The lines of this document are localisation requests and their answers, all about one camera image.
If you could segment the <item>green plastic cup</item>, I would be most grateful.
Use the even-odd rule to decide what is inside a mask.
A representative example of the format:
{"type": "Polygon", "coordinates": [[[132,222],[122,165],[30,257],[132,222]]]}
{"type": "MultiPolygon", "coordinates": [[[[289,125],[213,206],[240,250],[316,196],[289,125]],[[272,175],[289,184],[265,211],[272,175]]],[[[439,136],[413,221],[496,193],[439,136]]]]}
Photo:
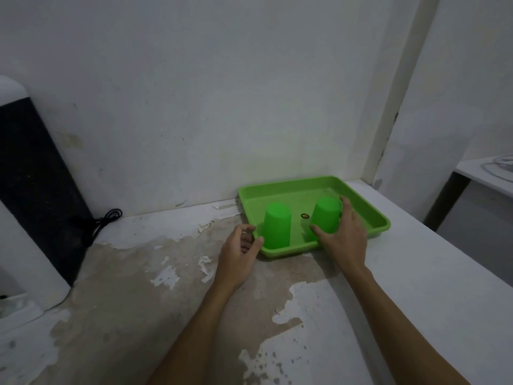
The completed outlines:
{"type": "Polygon", "coordinates": [[[310,224],[325,233],[335,233],[342,214],[342,201],[336,197],[321,197],[316,201],[310,224]]]}
{"type": "Polygon", "coordinates": [[[269,250],[279,250],[290,246],[292,211],[281,202],[269,204],[265,211],[262,226],[264,246],[269,250]]]}

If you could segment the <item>white and black appliance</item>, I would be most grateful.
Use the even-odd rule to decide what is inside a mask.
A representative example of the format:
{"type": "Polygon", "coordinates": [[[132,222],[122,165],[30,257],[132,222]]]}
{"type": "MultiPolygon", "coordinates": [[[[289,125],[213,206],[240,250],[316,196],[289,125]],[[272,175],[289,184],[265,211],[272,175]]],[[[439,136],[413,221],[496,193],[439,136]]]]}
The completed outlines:
{"type": "Polygon", "coordinates": [[[28,91],[0,75],[0,335],[66,299],[92,222],[28,91]]]}

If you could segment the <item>person's left hand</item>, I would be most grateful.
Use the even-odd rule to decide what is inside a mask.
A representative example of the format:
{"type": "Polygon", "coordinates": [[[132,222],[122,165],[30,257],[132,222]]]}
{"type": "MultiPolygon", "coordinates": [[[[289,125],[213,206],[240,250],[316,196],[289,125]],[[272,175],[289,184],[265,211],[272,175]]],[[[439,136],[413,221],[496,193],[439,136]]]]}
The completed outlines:
{"type": "Polygon", "coordinates": [[[255,240],[256,228],[239,224],[222,245],[213,283],[216,289],[232,295],[250,275],[257,257],[248,257],[248,250],[255,240]]]}

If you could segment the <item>person's right forearm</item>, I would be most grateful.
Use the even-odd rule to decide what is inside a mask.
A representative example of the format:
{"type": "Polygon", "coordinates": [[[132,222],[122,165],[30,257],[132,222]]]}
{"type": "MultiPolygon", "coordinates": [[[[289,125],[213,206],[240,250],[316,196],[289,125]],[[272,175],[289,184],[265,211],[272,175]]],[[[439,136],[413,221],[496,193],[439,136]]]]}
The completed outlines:
{"type": "Polygon", "coordinates": [[[470,385],[403,314],[367,267],[342,272],[397,385],[470,385]]]}

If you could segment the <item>person's left forearm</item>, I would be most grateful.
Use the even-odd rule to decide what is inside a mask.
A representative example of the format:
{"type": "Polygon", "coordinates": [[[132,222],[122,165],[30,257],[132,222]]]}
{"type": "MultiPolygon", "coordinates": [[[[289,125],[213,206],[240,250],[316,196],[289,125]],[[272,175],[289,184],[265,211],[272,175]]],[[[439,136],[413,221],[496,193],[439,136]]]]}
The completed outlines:
{"type": "Polygon", "coordinates": [[[147,385],[203,385],[223,311],[243,280],[216,276],[147,385]]]}

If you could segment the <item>person's right hand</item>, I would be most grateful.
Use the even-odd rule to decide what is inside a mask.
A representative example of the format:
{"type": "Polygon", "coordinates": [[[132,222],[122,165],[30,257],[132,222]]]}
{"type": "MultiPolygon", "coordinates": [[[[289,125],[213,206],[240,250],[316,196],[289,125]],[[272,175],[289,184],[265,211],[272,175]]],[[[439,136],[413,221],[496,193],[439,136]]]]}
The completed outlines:
{"type": "Polygon", "coordinates": [[[340,196],[342,214],[336,237],[332,245],[322,245],[322,248],[334,260],[345,276],[369,273],[365,265],[367,250],[367,231],[362,220],[354,211],[350,200],[340,196]]]}

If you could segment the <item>green plastic tray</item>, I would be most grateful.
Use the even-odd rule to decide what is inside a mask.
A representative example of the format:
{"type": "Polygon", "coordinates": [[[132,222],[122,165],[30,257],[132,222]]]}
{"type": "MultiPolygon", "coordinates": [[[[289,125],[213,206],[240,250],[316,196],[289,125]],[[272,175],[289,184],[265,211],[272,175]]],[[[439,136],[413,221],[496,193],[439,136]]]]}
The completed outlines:
{"type": "Polygon", "coordinates": [[[272,251],[263,245],[262,254],[270,259],[307,252],[318,247],[317,238],[309,228],[311,214],[316,201],[327,196],[348,198],[369,236],[385,232],[391,226],[386,216],[335,176],[268,182],[239,189],[239,198],[248,222],[256,226],[253,233],[255,238],[262,236],[265,211],[269,204],[281,202],[289,206],[292,211],[290,246],[272,251]],[[310,219],[302,219],[302,213],[308,213],[310,219]]]}

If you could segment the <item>white side table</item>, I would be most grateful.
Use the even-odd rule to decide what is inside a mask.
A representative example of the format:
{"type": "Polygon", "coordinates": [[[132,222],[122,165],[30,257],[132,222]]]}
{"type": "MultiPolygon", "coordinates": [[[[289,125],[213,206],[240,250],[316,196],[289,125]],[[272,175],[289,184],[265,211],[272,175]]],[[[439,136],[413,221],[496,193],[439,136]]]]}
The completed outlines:
{"type": "Polygon", "coordinates": [[[513,153],[460,161],[423,219],[423,224],[437,231],[470,182],[513,200],[513,153]]]}

